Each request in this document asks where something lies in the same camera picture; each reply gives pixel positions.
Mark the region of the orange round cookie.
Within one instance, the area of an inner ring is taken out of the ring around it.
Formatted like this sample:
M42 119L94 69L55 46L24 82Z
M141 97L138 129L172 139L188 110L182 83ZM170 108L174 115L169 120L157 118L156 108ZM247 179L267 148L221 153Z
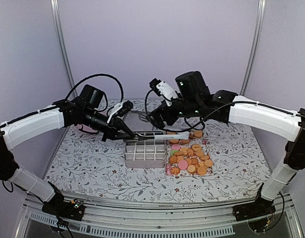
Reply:
M203 132L201 130L194 131L194 137L201 138L203 136Z

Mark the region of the metal tongs white handle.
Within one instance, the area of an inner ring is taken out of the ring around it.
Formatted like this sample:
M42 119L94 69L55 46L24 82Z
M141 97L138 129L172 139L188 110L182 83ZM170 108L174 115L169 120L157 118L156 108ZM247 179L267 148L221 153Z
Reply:
M161 131L146 131L146 132L137 132L135 137L130 139L123 139L124 142L138 142L144 140L180 140L180 139L189 139L190 133L179 132L174 134L163 134Z

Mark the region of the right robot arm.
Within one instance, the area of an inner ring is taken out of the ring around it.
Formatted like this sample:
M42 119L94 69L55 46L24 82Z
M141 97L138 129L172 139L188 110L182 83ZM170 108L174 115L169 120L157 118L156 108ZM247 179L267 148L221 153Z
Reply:
M163 98L162 104L147 114L156 128L172 126L179 118L199 117L199 123L212 119L244 124L287 139L283 161L259 188L250 206L254 216L261 216L280 190L305 169L305 109L289 111L226 90L211 94L199 71L184 73L175 81L178 91L159 79L150 82L151 91Z

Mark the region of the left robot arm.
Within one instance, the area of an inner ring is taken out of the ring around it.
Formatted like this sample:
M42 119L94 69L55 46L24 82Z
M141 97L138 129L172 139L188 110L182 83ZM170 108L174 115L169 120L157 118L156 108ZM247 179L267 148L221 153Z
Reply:
M132 107L127 101L113 108L113 114L105 116L98 112L104 92L85 85L78 97L72 101L63 99L48 107L30 113L12 122L0 124L0 180L9 181L30 192L48 206L57 215L64 215L67 203L61 199L61 194L50 183L19 166L12 154L12 149L38 135L54 129L71 125L84 125L102 132L102 140L119 140L134 138L134 132L117 116Z

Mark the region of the metal divided cookie tin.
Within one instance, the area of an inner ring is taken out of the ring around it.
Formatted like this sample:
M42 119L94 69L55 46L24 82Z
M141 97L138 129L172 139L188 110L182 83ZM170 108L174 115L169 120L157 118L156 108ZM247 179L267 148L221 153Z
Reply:
M165 166L164 140L125 142L125 166L131 169L161 169Z

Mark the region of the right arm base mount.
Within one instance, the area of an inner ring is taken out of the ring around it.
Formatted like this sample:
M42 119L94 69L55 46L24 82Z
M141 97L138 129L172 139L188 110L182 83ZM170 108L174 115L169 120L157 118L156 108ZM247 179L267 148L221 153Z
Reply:
M247 221L250 230L255 233L265 232L276 212L273 202L256 200L233 207L236 221Z

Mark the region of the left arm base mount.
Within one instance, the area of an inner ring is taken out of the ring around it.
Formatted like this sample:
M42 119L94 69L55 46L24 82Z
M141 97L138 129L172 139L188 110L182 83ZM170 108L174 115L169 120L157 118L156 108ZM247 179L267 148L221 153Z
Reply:
M54 197L49 202L44 202L42 211L61 218L82 221L85 206L65 201L63 197Z

